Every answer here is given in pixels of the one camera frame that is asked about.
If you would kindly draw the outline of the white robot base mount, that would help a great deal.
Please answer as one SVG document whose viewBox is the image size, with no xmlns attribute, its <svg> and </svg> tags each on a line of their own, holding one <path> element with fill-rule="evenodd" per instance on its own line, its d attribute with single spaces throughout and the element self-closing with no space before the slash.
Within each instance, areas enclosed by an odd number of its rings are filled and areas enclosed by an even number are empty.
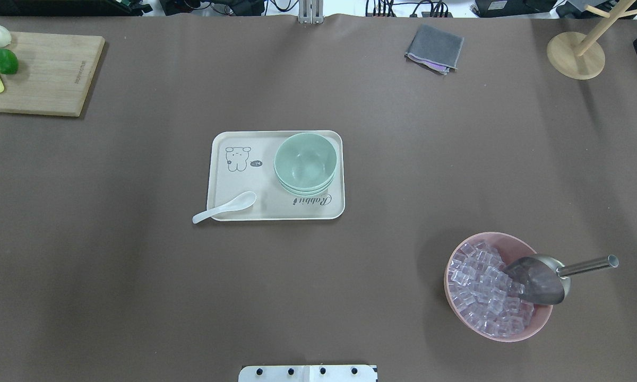
<svg viewBox="0 0 637 382">
<path fill-rule="evenodd" d="M 243 367 L 238 381 L 378 381 L 367 364 L 261 365 Z"/>
</svg>

